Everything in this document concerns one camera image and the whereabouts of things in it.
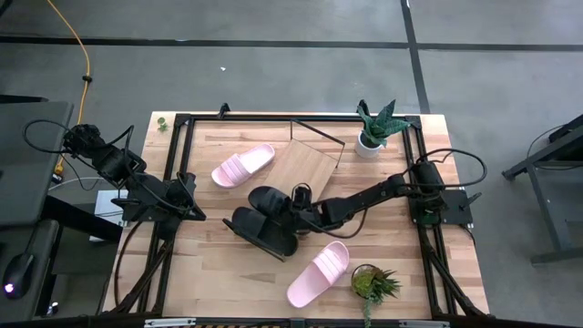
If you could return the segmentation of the wooden shelf with black frame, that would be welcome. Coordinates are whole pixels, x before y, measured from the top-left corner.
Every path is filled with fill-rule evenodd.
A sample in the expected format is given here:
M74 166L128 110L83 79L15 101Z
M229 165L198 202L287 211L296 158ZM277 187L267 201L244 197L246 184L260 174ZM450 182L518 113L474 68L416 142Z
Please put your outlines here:
M274 166L261 186L274 187L291 198L293 187L305 182L312 189L313 204L322 195L339 162L338 158L322 152L308 142L291 137L282 154L275 159ZM284 212L279 216L282 215L291 216L292 212ZM296 233L295 230L287 231L293 233L297 239L299 235L305 234Z

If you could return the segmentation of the snake plant in white pot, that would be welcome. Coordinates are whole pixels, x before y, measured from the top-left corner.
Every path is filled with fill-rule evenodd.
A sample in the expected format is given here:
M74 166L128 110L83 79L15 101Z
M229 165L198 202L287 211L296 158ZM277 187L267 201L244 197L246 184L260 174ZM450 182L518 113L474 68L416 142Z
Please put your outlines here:
M373 117L365 100L359 101L356 113L363 122L363 129L358 135L355 151L360 157L365 159L376 157L380 149L387 146L387 139L390 136L411 126L406 120L394 118L395 103L396 100L393 99L376 117Z

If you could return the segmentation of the pink slide sandal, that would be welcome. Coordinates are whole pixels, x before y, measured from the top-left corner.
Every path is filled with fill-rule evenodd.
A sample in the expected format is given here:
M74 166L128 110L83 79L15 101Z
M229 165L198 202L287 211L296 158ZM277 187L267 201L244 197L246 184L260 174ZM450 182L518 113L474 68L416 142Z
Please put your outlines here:
M286 296L295 308L302 308L332 287L346 272L350 261L347 247L333 241L324 247L290 284Z
M224 160L211 172L211 178L222 188L236 188L270 164L274 156L275 150L271 145L261 144Z

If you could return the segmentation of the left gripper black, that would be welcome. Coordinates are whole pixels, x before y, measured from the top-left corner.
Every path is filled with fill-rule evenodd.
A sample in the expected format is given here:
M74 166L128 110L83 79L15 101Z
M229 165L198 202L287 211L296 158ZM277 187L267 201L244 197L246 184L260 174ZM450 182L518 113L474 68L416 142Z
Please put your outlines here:
M192 173L177 173L175 179L165 182L165 199L171 205L171 211L180 215L181 220L204 221L206 214L194 200L196 176Z

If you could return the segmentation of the spiky succulent in round pot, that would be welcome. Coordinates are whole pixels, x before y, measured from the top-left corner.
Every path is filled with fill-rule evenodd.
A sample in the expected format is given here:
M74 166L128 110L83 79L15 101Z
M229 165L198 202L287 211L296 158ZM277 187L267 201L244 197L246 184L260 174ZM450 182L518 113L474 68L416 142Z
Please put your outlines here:
M353 270L351 288L363 299L364 328L371 328L372 309L380 306L387 296L396 298L402 287L393 275L395 271L382 270L372 264L362 264Z

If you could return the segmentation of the silver metal bracket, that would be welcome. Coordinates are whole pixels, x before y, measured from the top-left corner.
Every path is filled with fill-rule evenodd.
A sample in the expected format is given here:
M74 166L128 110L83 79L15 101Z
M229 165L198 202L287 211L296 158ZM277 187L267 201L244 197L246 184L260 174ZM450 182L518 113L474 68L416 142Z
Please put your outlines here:
M197 320L195 318L156 318L147 319L144 322L143 328L189 328L196 326Z
M450 328L449 322L426 320L401 320L399 328Z

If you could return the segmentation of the black computer mouse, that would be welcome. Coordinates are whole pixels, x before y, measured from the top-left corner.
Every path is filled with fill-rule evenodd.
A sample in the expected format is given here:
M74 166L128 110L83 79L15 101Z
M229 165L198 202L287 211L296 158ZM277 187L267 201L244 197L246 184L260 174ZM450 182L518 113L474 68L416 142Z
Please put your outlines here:
M3 292L7 299L17 300L26 295L31 285L34 263L35 256L23 252L7 264L2 279Z

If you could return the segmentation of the black metal table frame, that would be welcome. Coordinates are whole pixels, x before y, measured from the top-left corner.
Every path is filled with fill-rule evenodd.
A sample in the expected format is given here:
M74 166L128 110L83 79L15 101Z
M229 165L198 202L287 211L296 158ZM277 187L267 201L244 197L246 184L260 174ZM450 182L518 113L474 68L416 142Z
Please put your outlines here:
M171 130L159 131L164 118L171 128L183 113L153 112L141 157L148 170L164 173L171 142ZM424 263L417 229L409 217L406 199L389 200L369 210L363 230L344 241L350 252L346 274L331 289L304 308L287 301L290 283L311 259L333 238L310 233L300 238L299 250L286 262L254 247L236 236L222 223L239 206L249 206L249 192L262 184L272 165L236 189L222 189L210 172L233 153L247 151L262 143L276 149L281 159L290 141L292 113L227 113L223 120L214 112L188 113L195 117L188 170L197 176L195 199L208 218L185 221L178 232L169 269L162 314L167 317L359 319L362 301L350 289L354 268L371 263L395 270L402 287L398 298L387 298L373 309L374 319L429 319L431 317L424 278ZM339 166L332 173L320 199L345 197L371 187L406 169L402 135L389 138L387 149L376 159L356 155L356 135L362 128L356 114L315 113L298 118L345 142ZM143 223L132 236L119 270L119 298L123 298L144 271L153 225ZM468 298L488 313L486 294L471 238L461 228L442 228L449 270Z

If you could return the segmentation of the black metal stand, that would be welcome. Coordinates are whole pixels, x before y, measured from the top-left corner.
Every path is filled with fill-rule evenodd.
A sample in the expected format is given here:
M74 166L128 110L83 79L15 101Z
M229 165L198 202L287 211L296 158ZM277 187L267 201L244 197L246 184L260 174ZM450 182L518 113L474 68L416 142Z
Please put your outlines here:
M534 265L583 259L583 245L569 227L583 225L583 114L540 135L547 144L502 172L507 180L525 173L532 184L553 251L535 255Z

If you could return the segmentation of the black side desk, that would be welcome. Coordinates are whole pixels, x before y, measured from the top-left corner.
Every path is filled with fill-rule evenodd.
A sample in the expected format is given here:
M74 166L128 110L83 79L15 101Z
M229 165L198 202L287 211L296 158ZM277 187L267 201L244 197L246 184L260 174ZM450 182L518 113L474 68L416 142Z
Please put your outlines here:
M118 241L121 228L47 195L73 105L68 102L0 103L0 328L27 324L43 299L57 239L64 227ZM35 263L26 295L5 297L2 279L18 254Z

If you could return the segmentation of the white box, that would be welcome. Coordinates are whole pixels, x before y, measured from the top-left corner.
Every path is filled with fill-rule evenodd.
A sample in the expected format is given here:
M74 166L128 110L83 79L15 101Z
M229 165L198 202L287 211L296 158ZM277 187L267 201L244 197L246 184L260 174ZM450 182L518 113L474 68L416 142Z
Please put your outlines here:
M122 220L123 210L114 204L112 200L117 198L125 199L127 195L127 190L100 190L97 193L94 215L120 227L126 227L127 223Z

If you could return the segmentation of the black slide sandal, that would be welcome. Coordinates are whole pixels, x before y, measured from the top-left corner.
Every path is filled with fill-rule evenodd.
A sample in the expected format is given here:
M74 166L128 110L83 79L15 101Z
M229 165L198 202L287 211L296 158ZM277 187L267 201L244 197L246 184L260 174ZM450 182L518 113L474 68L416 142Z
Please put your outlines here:
M298 249L298 239L293 233L256 210L239 207L230 220L223 219L223 222L236 235L279 261L285 261Z
M290 197L270 186L257 187L248 196L249 204L267 217L281 215L276 212L277 202L280 199L290 199Z

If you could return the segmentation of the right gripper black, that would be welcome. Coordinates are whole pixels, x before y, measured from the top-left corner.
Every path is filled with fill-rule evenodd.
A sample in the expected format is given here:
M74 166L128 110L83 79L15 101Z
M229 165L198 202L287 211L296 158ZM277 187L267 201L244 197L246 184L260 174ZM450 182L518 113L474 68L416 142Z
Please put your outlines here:
M284 230L295 230L296 233L324 233L317 207L312 204L312 189L302 182L292 189L290 199L280 199L277 202L277 213L292 212L292 215L282 215L272 221Z

